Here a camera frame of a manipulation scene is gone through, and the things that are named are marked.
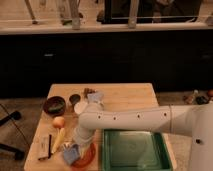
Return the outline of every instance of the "wooden tabletop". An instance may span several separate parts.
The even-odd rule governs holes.
[[[149,83],[141,84],[53,84],[49,91],[49,97],[61,96],[66,101],[66,111],[64,114],[66,124],[65,141],[72,140],[73,128],[77,124],[78,118],[71,109],[69,97],[72,94],[79,94],[83,98],[84,88],[92,88],[104,93],[103,104],[104,108],[109,111],[121,111],[129,109],[141,109],[158,106],[158,102],[153,90]],[[59,150],[50,159],[39,161],[38,156],[38,141],[39,137],[44,134],[51,134],[56,137],[57,130],[52,126],[53,118],[42,112],[41,118],[33,139],[33,142],[28,153],[24,169],[26,171],[70,171],[71,168],[65,163],[62,158],[62,153]],[[173,167],[176,167],[176,162],[170,144],[165,136],[170,158]],[[96,157],[90,164],[87,170],[99,171],[101,170],[100,157],[100,144],[101,144],[101,131],[96,131],[94,137],[94,144],[96,146]]]

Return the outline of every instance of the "black wall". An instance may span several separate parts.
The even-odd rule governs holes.
[[[46,96],[52,83],[151,82],[213,88],[213,30],[0,36],[0,97]]]

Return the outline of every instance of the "small bowl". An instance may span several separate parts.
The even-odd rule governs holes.
[[[83,158],[76,160],[71,165],[72,171],[85,171],[85,170],[87,170],[87,167],[95,158],[95,154],[96,154],[95,144],[91,143],[90,147],[87,149]]]
[[[51,115],[52,117],[63,115],[65,109],[66,102],[64,98],[60,96],[53,96],[48,98],[43,105],[43,110],[45,113]]]
[[[70,96],[69,101],[71,105],[74,107],[76,103],[78,103],[81,100],[81,96],[79,94],[73,94]]]

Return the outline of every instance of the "bowl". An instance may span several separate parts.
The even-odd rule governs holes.
[[[72,171],[86,171],[87,167],[90,165],[90,163],[95,158],[96,149],[94,143],[90,144],[90,147],[87,149],[85,155],[83,158],[75,161],[72,165]]]
[[[48,98],[44,105],[43,110],[46,114],[52,117],[61,116],[64,114],[66,109],[66,102],[63,97],[53,96]]]

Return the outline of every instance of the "floor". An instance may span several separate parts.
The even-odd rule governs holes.
[[[46,1],[46,0],[30,0],[30,4],[35,15],[39,21],[37,25],[32,25],[31,17],[26,8],[23,0],[1,0],[0,1],[0,28],[13,28],[13,27],[57,27],[61,26],[60,14],[57,9],[59,1]],[[63,6],[63,15],[69,16],[69,8],[67,1],[61,1]],[[104,9],[103,0],[101,3],[95,3],[95,0],[81,1],[79,11],[83,14],[84,18],[81,22],[82,28],[99,27],[100,22],[97,22],[98,13]],[[201,6],[200,15],[197,21],[203,22],[213,11],[212,2],[204,2]]]
[[[193,91],[157,92],[156,97],[158,99],[159,105],[185,105],[183,97],[192,93]],[[205,91],[199,91],[200,95],[205,95],[205,93]],[[22,118],[18,121],[15,121],[15,123],[23,132],[27,143],[24,141],[23,137],[16,130],[11,121],[1,126],[0,142],[24,150],[26,153],[25,159],[29,150],[28,144],[32,142],[44,101],[45,97],[0,99],[0,103],[7,108],[9,113],[15,110],[18,110],[22,113]],[[2,109],[0,109],[0,118],[3,118],[4,116],[6,116],[6,114]],[[187,171],[190,151],[190,138],[169,135],[169,140],[171,142],[177,161],[177,168],[175,171]],[[15,161],[12,153],[0,150],[0,171],[22,171],[25,159],[22,161]]]

